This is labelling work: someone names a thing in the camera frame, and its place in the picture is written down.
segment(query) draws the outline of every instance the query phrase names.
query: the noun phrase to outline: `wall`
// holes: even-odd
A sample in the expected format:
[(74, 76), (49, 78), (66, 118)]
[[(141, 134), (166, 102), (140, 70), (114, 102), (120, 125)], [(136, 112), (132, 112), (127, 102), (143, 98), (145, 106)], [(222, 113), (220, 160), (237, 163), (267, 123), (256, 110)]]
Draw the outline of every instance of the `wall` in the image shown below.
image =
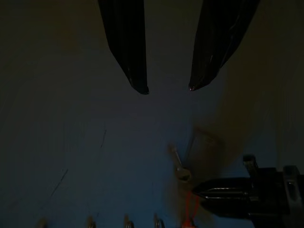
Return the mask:
[[(304, 172), (302, 2), (262, 0), (219, 76), (189, 92), (201, 4), (145, 0), (148, 96), (111, 55), (96, 1), (1, 4), (0, 227), (41, 217), (84, 227), (88, 215), (122, 227), (126, 214), (152, 227), (154, 213), (178, 227), (184, 208), (166, 147), (185, 153), (193, 126), (225, 142), (222, 176), (247, 175), (243, 153)], [(252, 227), (205, 211), (197, 222)]]

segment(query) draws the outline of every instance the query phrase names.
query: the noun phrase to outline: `black metal object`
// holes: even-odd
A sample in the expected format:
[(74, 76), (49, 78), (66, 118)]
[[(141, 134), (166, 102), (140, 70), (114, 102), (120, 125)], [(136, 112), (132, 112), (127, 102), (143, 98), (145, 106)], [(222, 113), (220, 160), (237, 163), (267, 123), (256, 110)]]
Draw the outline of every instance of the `black metal object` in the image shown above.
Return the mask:
[(304, 227), (304, 175), (294, 166), (283, 172), (258, 168), (253, 156), (245, 156), (244, 165), (250, 178), (214, 179), (195, 187), (201, 206), (221, 217), (250, 219), (256, 228)]
[(148, 94), (143, 0), (98, 0), (109, 48), (131, 86)]
[(259, 0), (204, 0), (195, 36), (191, 91), (208, 85), (238, 48)]

